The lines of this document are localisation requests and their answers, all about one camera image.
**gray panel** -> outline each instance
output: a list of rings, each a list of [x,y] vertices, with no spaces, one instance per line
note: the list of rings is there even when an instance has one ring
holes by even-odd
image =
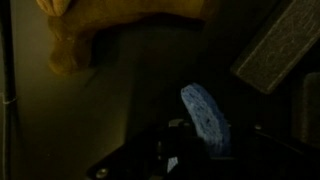
[[[279,6],[232,67],[232,72],[269,94],[319,38],[320,1]]]

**blue sponge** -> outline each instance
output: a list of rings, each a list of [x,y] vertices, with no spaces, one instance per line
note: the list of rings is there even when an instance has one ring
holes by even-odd
[[[207,145],[210,157],[230,154],[229,125],[211,95],[194,83],[181,90],[181,97],[195,125],[197,135]]]

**cable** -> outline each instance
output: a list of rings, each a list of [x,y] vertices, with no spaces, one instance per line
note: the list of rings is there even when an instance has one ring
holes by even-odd
[[[4,72],[4,118],[3,118],[3,151],[2,174],[3,180],[11,179],[11,124],[17,119],[16,87],[12,42],[12,23],[10,0],[0,1],[0,31],[3,49]]]

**beige fabric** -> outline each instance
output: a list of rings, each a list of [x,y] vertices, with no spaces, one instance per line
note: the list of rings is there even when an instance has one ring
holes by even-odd
[[[73,74],[89,66],[97,31],[156,13],[206,21],[216,9],[212,2],[218,0],[73,0],[67,11],[70,0],[37,1],[50,15],[49,28],[55,37],[49,65],[57,74]]]
[[[49,16],[61,16],[63,15],[71,0],[37,0],[40,8],[46,12]]]

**dark background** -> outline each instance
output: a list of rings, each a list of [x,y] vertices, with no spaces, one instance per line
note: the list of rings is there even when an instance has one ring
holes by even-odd
[[[126,139],[185,116],[179,93],[190,82],[207,88],[238,133],[261,124],[287,138],[292,82],[316,63],[318,45],[271,95],[229,70],[277,2],[226,0],[205,27],[157,15],[103,30],[94,41],[92,67],[63,77],[47,66],[53,40],[45,14],[35,1],[12,0],[20,115],[13,179],[84,179],[88,167]]]

